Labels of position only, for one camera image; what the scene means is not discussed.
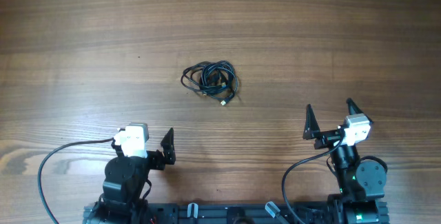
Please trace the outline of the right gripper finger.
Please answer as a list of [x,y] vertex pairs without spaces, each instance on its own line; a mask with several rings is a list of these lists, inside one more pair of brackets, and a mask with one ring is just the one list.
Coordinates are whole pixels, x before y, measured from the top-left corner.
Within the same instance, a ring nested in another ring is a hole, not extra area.
[[355,102],[348,98],[346,100],[349,115],[345,118],[346,124],[373,124],[373,121],[355,104]]
[[311,104],[306,107],[306,120],[303,132],[304,140],[317,139],[320,136],[320,127],[316,120]]

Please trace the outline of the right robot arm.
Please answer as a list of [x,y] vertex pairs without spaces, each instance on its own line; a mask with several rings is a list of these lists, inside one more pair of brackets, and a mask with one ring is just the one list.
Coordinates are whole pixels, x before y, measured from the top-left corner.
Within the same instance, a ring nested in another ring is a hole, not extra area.
[[327,199],[332,223],[382,223],[387,211],[378,201],[384,197],[387,164],[375,156],[361,157],[356,145],[369,137],[373,121],[347,99],[349,114],[335,130],[319,128],[312,106],[306,107],[303,138],[314,140],[316,150],[326,149],[340,192]]

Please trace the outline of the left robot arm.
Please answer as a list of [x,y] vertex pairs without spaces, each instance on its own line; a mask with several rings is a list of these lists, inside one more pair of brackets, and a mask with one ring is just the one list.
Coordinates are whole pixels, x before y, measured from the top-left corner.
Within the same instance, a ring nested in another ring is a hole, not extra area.
[[149,151],[148,139],[145,123],[130,123],[116,133],[112,139],[116,158],[105,166],[103,193],[84,209],[84,223],[158,223],[146,200],[151,189],[144,192],[143,188],[152,184],[150,171],[175,164],[174,129],[163,137],[162,150]]

